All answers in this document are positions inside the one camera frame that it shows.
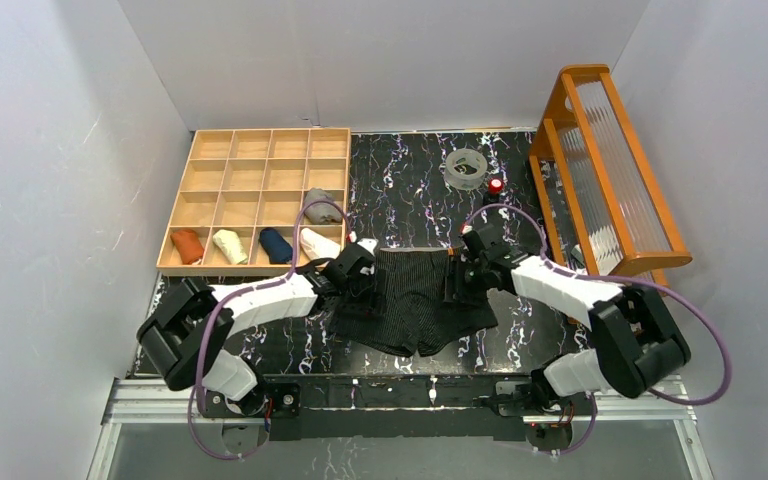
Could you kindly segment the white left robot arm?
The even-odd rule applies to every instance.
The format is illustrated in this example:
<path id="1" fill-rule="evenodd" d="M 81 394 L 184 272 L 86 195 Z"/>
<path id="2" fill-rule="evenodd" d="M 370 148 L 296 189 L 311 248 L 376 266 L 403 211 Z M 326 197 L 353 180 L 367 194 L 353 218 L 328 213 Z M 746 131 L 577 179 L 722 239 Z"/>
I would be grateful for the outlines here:
<path id="1" fill-rule="evenodd" d="M 224 347 L 239 331 L 285 318 L 335 310 L 350 289 L 371 280 L 376 241 L 347 244 L 334 258 L 292 274 L 236 286 L 182 281 L 138 328 L 136 339 L 172 391 L 190 390 L 199 406 L 214 392 L 235 403 L 265 391 L 253 364 Z"/>

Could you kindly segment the black striped underwear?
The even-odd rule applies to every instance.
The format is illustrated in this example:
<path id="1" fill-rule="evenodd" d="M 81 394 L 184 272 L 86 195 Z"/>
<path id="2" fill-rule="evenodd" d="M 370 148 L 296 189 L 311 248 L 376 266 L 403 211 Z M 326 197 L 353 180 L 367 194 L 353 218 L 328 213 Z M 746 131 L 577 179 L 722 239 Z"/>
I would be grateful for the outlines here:
<path id="1" fill-rule="evenodd" d="M 497 327 L 486 294 L 467 304 L 445 300 L 449 267 L 460 253 L 459 248 L 378 251 L 374 278 L 349 287 L 326 330 L 386 354 L 428 357 L 463 337 Z"/>

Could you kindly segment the grey beige underwear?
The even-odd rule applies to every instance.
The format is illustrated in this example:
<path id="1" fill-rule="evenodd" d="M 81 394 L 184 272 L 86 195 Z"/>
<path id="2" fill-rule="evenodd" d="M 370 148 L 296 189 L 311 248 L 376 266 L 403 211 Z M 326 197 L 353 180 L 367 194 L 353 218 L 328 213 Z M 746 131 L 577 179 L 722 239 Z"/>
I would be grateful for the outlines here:
<path id="1" fill-rule="evenodd" d="M 303 201 L 304 216 L 312 224 L 340 224 L 343 215 L 336 207 L 335 197 L 321 188 L 311 188 Z"/>

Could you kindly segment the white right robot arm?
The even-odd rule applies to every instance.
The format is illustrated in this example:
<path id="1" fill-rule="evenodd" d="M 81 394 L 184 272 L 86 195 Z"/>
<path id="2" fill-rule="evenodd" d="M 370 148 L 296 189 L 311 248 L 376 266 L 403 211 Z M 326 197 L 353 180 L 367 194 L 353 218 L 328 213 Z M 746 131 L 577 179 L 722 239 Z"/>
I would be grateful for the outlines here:
<path id="1" fill-rule="evenodd" d="M 472 307 L 490 290 L 506 291 L 551 307 L 590 333 L 591 348 L 531 371 L 515 395 L 527 407 L 610 389 L 636 398 L 689 362 L 690 348 L 656 289 L 585 280 L 517 250 L 493 225 L 466 226 L 461 238 L 464 249 L 448 264 L 446 302 Z"/>

